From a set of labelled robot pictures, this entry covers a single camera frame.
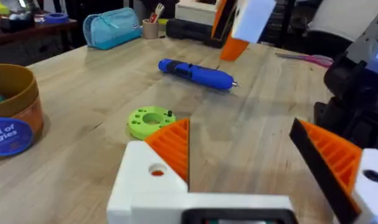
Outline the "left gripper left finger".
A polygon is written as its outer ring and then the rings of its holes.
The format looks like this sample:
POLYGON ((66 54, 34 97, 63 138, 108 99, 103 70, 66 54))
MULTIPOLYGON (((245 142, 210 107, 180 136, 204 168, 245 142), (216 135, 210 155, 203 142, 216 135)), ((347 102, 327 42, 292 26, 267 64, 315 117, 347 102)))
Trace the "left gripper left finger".
POLYGON ((168 200, 188 192, 189 119, 126 145, 106 208, 108 223, 179 223, 168 200))

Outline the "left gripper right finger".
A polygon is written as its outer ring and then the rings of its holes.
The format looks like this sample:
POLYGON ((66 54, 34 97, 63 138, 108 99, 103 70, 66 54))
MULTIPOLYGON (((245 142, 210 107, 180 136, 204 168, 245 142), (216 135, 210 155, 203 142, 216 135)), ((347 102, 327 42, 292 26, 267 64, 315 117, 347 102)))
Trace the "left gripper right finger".
POLYGON ((378 224, 378 149, 352 142, 301 119, 290 139, 309 167, 339 224, 378 224))

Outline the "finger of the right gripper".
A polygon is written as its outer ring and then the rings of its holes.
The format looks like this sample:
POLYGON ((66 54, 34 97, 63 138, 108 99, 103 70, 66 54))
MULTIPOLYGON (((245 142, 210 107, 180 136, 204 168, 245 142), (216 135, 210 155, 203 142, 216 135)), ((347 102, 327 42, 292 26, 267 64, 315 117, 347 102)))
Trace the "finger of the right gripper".
POLYGON ((230 32, 237 8, 237 0, 220 0, 215 14, 211 38, 222 40, 230 32))
POLYGON ((249 44, 256 44, 276 6, 275 0, 238 0, 221 1, 219 14, 233 3, 229 9, 233 17, 232 28, 222 48, 220 59, 236 61, 249 44))

